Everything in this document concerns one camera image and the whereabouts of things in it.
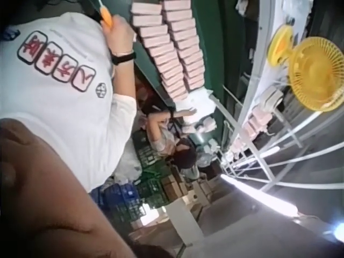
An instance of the black hair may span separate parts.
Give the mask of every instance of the black hair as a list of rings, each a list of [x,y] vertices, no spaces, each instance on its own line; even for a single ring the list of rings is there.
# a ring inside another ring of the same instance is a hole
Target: black hair
[[[177,166],[179,170],[192,168],[196,163],[197,153],[196,149],[187,138],[182,138],[179,144],[189,146],[189,149],[179,150],[172,155],[172,163]]]

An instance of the hand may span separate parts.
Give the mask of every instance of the hand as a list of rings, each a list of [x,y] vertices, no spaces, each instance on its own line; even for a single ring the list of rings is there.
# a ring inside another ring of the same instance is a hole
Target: hand
[[[127,21],[119,16],[112,16],[112,27],[108,27],[105,22],[101,21],[103,33],[107,45],[112,54],[129,54],[133,50],[134,31]]]
[[[181,110],[178,111],[178,116],[179,117],[189,117],[189,116],[193,116],[194,114],[197,113],[197,109],[190,109],[190,110]]]

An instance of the white t-shirt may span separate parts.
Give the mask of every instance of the white t-shirt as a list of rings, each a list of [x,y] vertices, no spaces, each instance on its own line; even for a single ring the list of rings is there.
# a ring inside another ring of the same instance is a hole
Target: white t-shirt
[[[65,13],[12,27],[6,35],[0,119],[21,121],[45,140],[86,191],[102,185],[118,164],[137,108],[134,98],[113,94],[100,25]]]

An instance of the light tube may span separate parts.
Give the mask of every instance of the light tube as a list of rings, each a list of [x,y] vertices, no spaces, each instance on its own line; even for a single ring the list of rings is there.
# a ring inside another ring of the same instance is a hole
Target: light tube
[[[257,201],[261,202],[262,204],[270,207],[274,211],[279,212],[282,215],[287,217],[298,217],[298,209],[295,205],[291,203],[287,203],[284,200],[278,199],[274,196],[271,196],[265,192],[257,190],[249,185],[246,185],[238,180],[235,180],[227,175],[222,174],[222,179],[226,182],[235,185],[236,188],[243,191],[247,195],[251,196],[251,198],[256,199]]]

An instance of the green plastic crate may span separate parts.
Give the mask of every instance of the green plastic crate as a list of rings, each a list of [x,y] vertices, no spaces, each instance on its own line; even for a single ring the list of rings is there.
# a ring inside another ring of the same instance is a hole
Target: green plastic crate
[[[141,198],[148,198],[154,194],[160,194],[163,192],[161,182],[157,178],[151,178],[147,181],[141,182],[136,186],[136,188]]]
[[[152,209],[158,209],[170,204],[170,201],[167,199],[165,193],[161,192],[146,198],[145,203],[147,203]]]

